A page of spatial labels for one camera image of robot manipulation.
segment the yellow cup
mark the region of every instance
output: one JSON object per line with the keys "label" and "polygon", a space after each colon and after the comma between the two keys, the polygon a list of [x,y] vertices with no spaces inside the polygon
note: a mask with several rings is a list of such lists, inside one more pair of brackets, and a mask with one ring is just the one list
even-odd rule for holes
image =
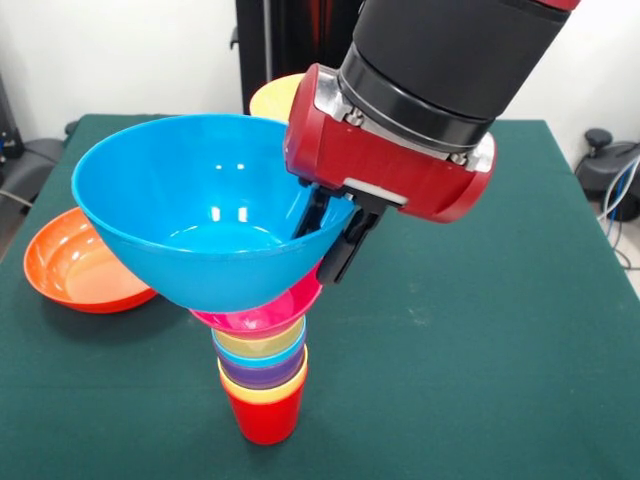
{"label": "yellow cup", "polygon": [[261,358],[270,357],[289,348],[298,339],[303,328],[304,315],[296,320],[289,328],[272,337],[245,339],[215,330],[213,334],[216,340],[218,340],[218,343],[234,355],[239,357]]}
{"label": "yellow cup", "polygon": [[220,372],[220,381],[223,383],[223,387],[225,390],[233,395],[234,397],[242,400],[243,402],[253,403],[253,404],[265,404],[265,403],[275,403],[283,398],[288,397],[293,392],[295,392],[300,385],[304,382],[307,377],[307,358],[309,356],[309,352],[307,351],[307,346],[304,346],[304,359],[302,360],[302,366],[298,373],[294,375],[294,377],[286,383],[279,385],[274,388],[269,388],[267,390],[252,390],[250,388],[241,387],[237,383],[234,383],[227,374],[225,373],[222,365],[220,364],[220,359],[218,359],[218,371]]}

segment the plastic bowl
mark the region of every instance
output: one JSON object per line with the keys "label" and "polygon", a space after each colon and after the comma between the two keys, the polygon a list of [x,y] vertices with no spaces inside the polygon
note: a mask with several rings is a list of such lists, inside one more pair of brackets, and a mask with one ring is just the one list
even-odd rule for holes
{"label": "plastic bowl", "polygon": [[304,77],[304,73],[296,73],[263,85],[251,97],[251,102],[249,103],[251,115],[288,122],[293,99],[296,96],[302,77]]}
{"label": "plastic bowl", "polygon": [[286,125],[242,115],[144,123],[94,146],[73,195],[113,253],[169,300],[204,312],[277,298],[325,255],[353,204],[292,239],[310,189],[287,172]]}
{"label": "plastic bowl", "polygon": [[42,295],[81,312],[121,312],[156,295],[109,251],[79,208],[54,218],[33,237],[24,273]]}
{"label": "plastic bowl", "polygon": [[322,285],[313,269],[293,287],[273,302],[259,308],[237,313],[191,313],[217,332],[240,338],[266,338],[288,329],[313,306]]}

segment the yellow bowl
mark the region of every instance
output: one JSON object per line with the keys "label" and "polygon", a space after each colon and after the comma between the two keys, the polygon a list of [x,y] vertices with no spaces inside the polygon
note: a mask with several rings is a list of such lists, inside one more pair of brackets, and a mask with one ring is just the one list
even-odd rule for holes
{"label": "yellow bowl", "polygon": [[302,77],[304,77],[303,73],[288,75],[264,85],[251,97],[249,103],[251,115],[288,123],[293,97],[296,95]]}

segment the red cup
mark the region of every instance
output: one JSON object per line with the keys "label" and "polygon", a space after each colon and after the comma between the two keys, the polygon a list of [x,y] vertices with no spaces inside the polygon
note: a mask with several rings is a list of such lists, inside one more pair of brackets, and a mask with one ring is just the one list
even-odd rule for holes
{"label": "red cup", "polygon": [[304,376],[300,386],[287,396],[270,403],[253,403],[239,398],[227,386],[222,378],[223,373],[220,372],[222,387],[229,397],[238,427],[247,440],[258,445],[274,445],[286,440],[293,433],[298,423],[304,384],[307,380],[308,367],[303,363],[302,368],[304,372],[300,374]]}

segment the stacked cups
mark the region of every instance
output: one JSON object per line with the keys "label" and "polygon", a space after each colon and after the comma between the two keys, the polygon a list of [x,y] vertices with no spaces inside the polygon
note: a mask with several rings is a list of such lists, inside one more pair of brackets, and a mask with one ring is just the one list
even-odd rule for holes
{"label": "stacked cups", "polygon": [[229,314],[192,311],[211,327],[220,381],[244,436],[259,445],[295,429],[307,378],[305,313],[322,287],[314,269],[273,302]]}

